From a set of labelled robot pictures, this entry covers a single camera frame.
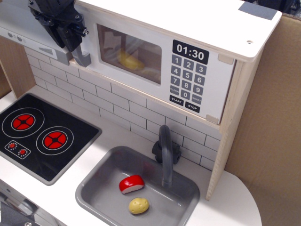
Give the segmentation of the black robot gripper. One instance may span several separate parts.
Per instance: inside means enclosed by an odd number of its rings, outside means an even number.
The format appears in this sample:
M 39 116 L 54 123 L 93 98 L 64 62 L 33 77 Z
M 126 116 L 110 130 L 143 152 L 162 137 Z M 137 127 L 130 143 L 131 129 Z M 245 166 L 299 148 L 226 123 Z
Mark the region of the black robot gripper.
M 88 34 L 74 0 L 30 0 L 28 7 L 55 43 L 73 52 Z

